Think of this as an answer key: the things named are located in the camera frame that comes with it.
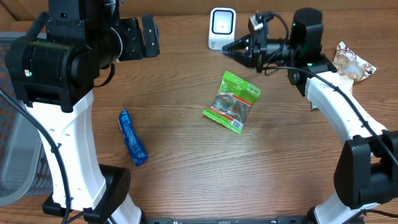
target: blue package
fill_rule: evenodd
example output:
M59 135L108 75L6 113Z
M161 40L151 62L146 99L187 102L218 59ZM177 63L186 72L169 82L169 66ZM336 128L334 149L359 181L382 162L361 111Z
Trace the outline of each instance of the blue package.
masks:
M126 108L119 114L119 125L123 132L124 142L126 143L131 158L136 166L140 166L148 159L148 155L141 141L134 133L130 115Z

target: green snack package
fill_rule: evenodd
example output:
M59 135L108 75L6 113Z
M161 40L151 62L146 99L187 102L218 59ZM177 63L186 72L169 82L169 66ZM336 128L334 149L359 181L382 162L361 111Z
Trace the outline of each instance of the green snack package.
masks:
M225 72L213 105L205 109L203 114L241 134L250 108L260 94L258 87L231 72Z

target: plastic crate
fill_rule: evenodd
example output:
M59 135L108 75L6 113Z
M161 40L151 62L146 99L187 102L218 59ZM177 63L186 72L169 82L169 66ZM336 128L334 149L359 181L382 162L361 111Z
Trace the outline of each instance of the plastic crate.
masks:
M12 41L22 35L0 32L0 87L14 100L4 59ZM0 98L0 206L24 195L51 193L51 173L37 129Z

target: barcode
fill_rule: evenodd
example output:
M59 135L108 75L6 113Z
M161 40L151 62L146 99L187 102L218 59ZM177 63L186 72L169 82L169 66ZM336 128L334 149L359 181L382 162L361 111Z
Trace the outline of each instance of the barcode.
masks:
M232 126L234 126L236 129L242 130L243 124L240 123L239 121L233 120L231 121Z
M253 87L249 87L249 91L257 95L259 94L259 91Z

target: table surface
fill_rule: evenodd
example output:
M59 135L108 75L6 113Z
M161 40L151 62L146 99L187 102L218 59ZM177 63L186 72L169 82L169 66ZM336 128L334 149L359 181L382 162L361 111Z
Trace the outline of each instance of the table surface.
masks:
M282 12L288 24L293 12ZM250 14L238 14L236 37ZM319 111L291 86L285 71L265 77L209 50L208 16L156 17L160 52L116 65L111 83L94 89L93 132L101 164L131 170L130 196L148 217L266 218L304 215L334 191L341 145ZM398 9L325 11L323 52L333 58L344 41L377 67L354 85L354 97L376 120L398 129ZM26 31L30 22L14 22ZM278 21L270 38L283 37ZM204 117L228 70L262 90L241 135ZM99 84L108 75L101 72ZM148 161L135 167L118 114L126 107ZM58 223L43 214L47 196L0 207L0 223ZM398 201L381 210L398 213ZM395 223L370 215L367 223Z

